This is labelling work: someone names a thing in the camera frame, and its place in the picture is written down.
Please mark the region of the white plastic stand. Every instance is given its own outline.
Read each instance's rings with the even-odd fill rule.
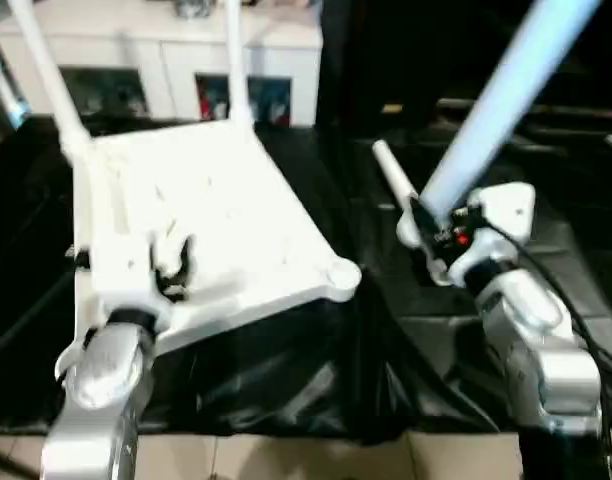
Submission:
[[[230,119],[92,140],[30,0],[10,5],[74,167],[76,249],[111,232],[143,235],[152,239],[158,265],[175,271],[181,245],[193,239],[188,300],[172,306],[158,354],[318,298],[353,296],[359,268],[331,249],[252,130],[238,0],[226,6]],[[77,274],[75,341],[56,374],[76,359],[87,330],[106,321],[98,291],[90,273]]]

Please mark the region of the cabinet door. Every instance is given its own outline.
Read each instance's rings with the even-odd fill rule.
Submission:
[[[164,61],[177,117],[221,118],[228,109],[228,55],[223,44],[164,43]],[[249,95],[257,120],[315,123],[319,49],[244,49]]]
[[[113,110],[111,113],[121,114],[120,103],[124,102],[137,114],[175,116],[159,42],[55,36],[49,37],[48,43],[81,113],[91,113],[101,101],[102,107]],[[0,48],[31,110],[52,113],[22,37],[1,34]]]

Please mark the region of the light blue tube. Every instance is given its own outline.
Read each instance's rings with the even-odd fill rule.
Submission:
[[[421,200],[440,223],[494,160],[601,0],[537,0]]]

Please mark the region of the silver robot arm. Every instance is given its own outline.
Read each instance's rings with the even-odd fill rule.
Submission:
[[[506,379],[526,480],[609,478],[601,378],[562,301],[517,264],[516,244],[530,238],[533,188],[469,192],[600,3],[534,2],[421,195],[388,146],[373,147],[403,210],[400,241],[425,253],[437,284],[467,288],[476,299]]]
[[[115,316],[68,371],[65,404],[42,452],[45,480],[134,478],[137,420],[153,388],[153,338]]]

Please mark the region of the table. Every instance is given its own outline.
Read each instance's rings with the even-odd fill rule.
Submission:
[[[110,134],[163,124],[86,125]],[[429,132],[393,143],[420,185],[450,140]],[[313,129],[258,134],[331,246],[362,267],[362,284],[349,303],[315,302],[158,358],[142,432],[375,443],[405,429],[512,430],[472,301],[428,283],[395,239],[399,214],[371,142]],[[536,186],[529,247],[612,351],[612,224],[597,230],[612,218],[612,147],[510,148],[502,157],[484,182]],[[71,188],[50,120],[32,118],[0,146],[0,334],[64,268]],[[72,338],[72,312],[68,291],[0,357],[0,433],[47,431],[59,406],[53,364]]]

